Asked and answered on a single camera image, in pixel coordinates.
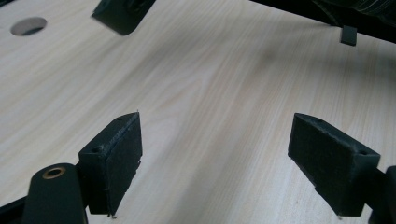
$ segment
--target table surface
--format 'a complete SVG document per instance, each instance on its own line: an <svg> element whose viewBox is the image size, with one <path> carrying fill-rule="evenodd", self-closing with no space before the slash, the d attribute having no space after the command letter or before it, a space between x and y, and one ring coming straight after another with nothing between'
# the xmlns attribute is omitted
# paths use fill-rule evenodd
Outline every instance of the table surface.
<svg viewBox="0 0 396 224"><path fill-rule="evenodd" d="M91 223L366 223L338 217L288 157L293 114L396 164L396 46L248 0L158 0L119 36L95 0L0 8L0 204L139 111L144 155L117 219ZM17 21L47 27L15 36Z"/></svg>

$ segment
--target wood grain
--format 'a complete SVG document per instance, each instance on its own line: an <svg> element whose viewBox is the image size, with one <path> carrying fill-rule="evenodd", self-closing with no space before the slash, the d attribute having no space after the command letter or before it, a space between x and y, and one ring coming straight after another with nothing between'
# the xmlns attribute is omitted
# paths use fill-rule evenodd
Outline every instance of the wood grain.
<svg viewBox="0 0 396 224"><path fill-rule="evenodd" d="M144 156L117 219L91 223L365 223L339 219L287 156L295 112L396 164L396 47L247 0L158 0L118 36L98 1L0 8L0 204L139 110ZM25 37L11 26L43 17Z"/></svg>

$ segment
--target light wood surface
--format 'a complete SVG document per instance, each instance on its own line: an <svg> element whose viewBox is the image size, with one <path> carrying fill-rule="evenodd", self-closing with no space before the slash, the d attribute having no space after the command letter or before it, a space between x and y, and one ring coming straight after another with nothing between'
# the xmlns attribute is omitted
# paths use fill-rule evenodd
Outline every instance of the light wood surface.
<svg viewBox="0 0 396 224"><path fill-rule="evenodd" d="M118 36L97 0L0 8L0 204L139 110L144 156L118 218L90 223L367 223L340 219L287 156L293 114L324 119L396 164L396 46L248 0L157 0ZM47 27L14 36L42 17Z"/></svg>

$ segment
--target wooden table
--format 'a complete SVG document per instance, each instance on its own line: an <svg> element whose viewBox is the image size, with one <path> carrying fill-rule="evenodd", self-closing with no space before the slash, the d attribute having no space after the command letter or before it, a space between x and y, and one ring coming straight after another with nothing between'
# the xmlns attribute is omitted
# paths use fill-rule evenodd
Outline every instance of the wooden table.
<svg viewBox="0 0 396 224"><path fill-rule="evenodd" d="M158 0L135 32L97 0L0 8L0 204L139 111L144 156L118 218L91 223L366 223L338 217L287 150L293 114L324 119L396 164L396 46L248 0ZM10 32L42 17L44 30Z"/></svg>

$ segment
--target round table hole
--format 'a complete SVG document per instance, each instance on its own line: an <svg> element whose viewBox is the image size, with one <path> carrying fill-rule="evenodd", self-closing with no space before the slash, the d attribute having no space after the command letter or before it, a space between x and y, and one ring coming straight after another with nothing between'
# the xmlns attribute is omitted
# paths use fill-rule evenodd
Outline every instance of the round table hole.
<svg viewBox="0 0 396 224"><path fill-rule="evenodd" d="M47 21L45 19L40 17L33 17L18 21L15 25L11 27L11 33L19 36L33 35L44 29L46 25Z"/></svg>

